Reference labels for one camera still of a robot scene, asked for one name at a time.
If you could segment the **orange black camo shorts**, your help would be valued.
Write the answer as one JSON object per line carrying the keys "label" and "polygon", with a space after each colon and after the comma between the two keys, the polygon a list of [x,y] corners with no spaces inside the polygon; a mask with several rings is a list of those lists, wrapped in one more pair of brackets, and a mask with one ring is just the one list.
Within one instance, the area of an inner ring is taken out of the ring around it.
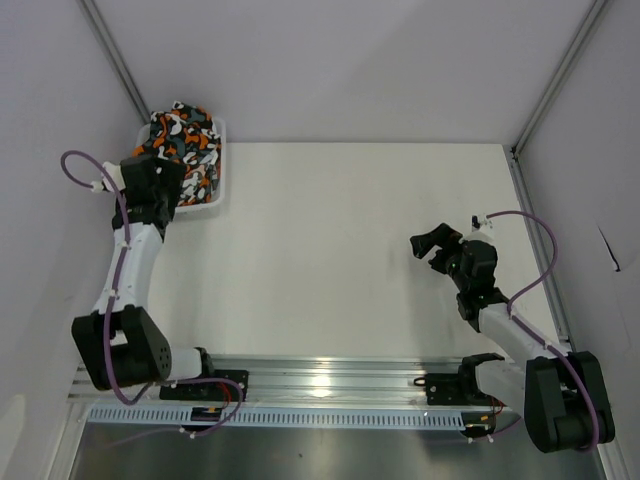
{"label": "orange black camo shorts", "polygon": [[213,116],[202,107],[174,101],[169,110],[153,111],[148,127],[133,155],[149,154],[186,166],[180,208],[211,204],[220,182],[223,150]]}

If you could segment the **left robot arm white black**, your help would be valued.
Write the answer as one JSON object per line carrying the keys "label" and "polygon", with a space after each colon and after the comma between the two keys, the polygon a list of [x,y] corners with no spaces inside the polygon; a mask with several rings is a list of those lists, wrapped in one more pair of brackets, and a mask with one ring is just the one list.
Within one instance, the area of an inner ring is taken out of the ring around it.
{"label": "left robot arm white black", "polygon": [[171,345],[148,307],[154,264],[174,219],[186,168],[149,155],[94,165],[99,180],[83,186],[115,197],[114,251],[96,303],[73,320],[71,335],[93,386],[129,404],[127,387],[187,381],[209,368],[206,350]]}

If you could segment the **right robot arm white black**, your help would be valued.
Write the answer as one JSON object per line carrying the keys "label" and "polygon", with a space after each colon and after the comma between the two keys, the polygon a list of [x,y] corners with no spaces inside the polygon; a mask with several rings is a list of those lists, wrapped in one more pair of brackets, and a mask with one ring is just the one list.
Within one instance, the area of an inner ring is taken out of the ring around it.
{"label": "right robot arm white black", "polygon": [[456,286],[462,320],[502,350],[465,357],[457,373],[444,379],[453,397],[510,408],[543,453],[585,451],[613,441],[615,424],[598,359],[552,342],[517,313],[496,285],[491,228],[489,220],[474,218],[467,235],[442,223],[410,239],[414,257],[426,258]]}

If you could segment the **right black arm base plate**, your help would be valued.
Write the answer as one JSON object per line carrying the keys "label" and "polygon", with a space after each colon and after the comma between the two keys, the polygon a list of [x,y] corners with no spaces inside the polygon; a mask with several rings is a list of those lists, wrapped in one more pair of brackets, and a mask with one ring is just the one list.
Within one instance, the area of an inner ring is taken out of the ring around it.
{"label": "right black arm base plate", "polygon": [[464,373],[428,373],[413,379],[430,406],[490,407],[495,401],[479,387],[475,377]]}

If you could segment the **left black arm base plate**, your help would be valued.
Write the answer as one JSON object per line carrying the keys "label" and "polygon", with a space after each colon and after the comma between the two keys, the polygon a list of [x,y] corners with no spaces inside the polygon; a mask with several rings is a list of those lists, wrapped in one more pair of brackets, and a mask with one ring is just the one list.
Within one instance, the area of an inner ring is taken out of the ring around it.
{"label": "left black arm base plate", "polygon": [[[246,397],[249,386],[248,370],[216,369],[213,372],[213,376],[234,381],[242,388],[243,397]],[[233,403],[240,398],[240,395],[233,386],[219,382],[200,384],[178,383],[175,387],[162,386],[160,388],[159,398],[166,401],[228,401]]]}

